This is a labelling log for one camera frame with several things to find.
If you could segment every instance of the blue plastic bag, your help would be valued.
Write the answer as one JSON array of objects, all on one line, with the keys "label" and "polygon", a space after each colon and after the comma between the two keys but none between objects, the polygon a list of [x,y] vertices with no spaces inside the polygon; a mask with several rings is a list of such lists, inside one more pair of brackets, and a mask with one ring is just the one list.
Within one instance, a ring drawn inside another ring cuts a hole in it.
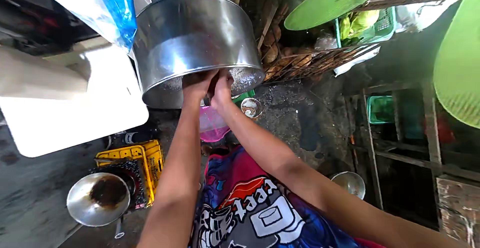
[{"label": "blue plastic bag", "polygon": [[107,41],[129,52],[137,23],[133,0],[55,0]]}]

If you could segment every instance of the green plastic lid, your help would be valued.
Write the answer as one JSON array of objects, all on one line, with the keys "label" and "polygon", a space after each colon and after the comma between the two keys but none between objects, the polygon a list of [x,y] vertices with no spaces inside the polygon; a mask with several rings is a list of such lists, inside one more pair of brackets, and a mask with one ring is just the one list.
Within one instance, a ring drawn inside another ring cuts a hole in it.
[{"label": "green plastic lid", "polygon": [[480,128],[480,0],[463,0],[435,60],[433,82],[442,106]]},{"label": "green plastic lid", "polygon": [[367,0],[304,0],[285,19],[285,28],[305,30],[324,24]]}]

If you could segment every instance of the printed shirt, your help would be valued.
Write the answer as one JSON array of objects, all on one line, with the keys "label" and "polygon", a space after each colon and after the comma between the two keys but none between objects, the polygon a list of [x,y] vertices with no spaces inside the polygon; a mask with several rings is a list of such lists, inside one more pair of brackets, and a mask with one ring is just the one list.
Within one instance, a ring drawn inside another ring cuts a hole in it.
[{"label": "printed shirt", "polygon": [[208,160],[189,247],[382,246],[340,230],[238,146],[228,155],[211,155]]}]

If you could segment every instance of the yellow plastic crate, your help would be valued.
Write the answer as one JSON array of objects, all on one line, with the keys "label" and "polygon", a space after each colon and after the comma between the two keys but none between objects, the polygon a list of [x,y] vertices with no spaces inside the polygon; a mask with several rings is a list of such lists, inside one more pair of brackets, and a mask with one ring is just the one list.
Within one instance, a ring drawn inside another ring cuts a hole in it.
[{"label": "yellow plastic crate", "polygon": [[[147,191],[147,207],[153,205],[155,192],[159,184],[159,177],[163,170],[163,154],[158,140],[151,140],[140,143],[140,145],[121,147],[117,149],[102,151],[97,153],[96,158],[122,159],[129,160],[141,159],[145,172],[145,190]],[[112,162],[97,162],[97,167],[109,165]]]},{"label": "yellow plastic crate", "polygon": [[163,170],[164,160],[162,148],[160,147],[159,141],[156,139],[142,143],[142,146],[145,148],[150,179],[153,186],[153,194],[155,194]]}]

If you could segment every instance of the stainless steel bowl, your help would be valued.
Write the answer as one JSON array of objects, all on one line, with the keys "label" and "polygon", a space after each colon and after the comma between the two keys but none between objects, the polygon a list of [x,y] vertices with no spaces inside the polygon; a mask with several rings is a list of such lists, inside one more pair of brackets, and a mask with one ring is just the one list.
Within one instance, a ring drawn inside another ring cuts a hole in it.
[{"label": "stainless steel bowl", "polygon": [[127,184],[110,173],[94,173],[81,178],[67,196],[67,209],[72,218],[88,227],[110,224],[127,211],[129,204]]},{"label": "stainless steel bowl", "polygon": [[365,197],[365,182],[355,172],[345,171],[335,174],[330,178],[334,183],[340,185],[350,194],[359,197],[361,200]]},{"label": "stainless steel bowl", "polygon": [[247,117],[256,119],[264,112],[263,104],[255,98],[245,98],[240,104],[240,108]]},{"label": "stainless steel bowl", "polygon": [[252,23],[230,0],[160,0],[137,16],[137,26],[133,50],[150,107],[181,108],[186,74],[227,68],[232,96],[265,77]]}]

